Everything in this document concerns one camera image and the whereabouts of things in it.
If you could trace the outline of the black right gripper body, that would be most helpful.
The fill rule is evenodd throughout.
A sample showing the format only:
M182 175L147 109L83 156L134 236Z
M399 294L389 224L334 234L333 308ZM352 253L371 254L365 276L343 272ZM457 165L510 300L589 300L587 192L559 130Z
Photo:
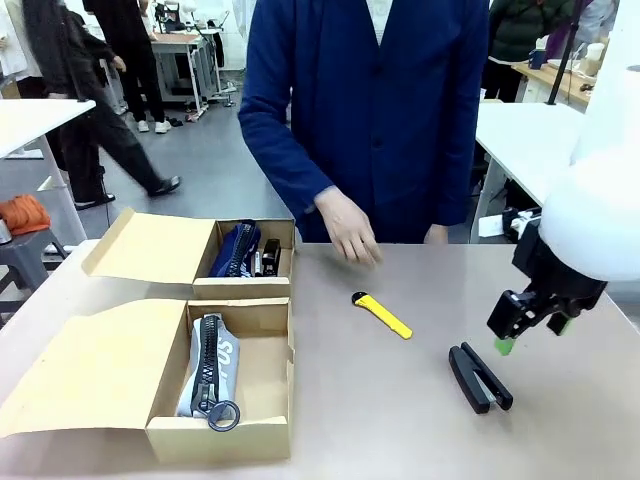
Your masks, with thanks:
M591 310L608 285L563 263L538 232L523 234L512 263L530 280L517 297L534 314L580 314Z

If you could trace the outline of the person's right hand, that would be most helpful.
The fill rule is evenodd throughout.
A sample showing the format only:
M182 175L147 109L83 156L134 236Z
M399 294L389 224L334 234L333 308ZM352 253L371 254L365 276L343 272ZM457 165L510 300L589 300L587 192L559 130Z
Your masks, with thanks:
M337 187L314 198L335 249L353 263L374 265L382 260L368 216Z

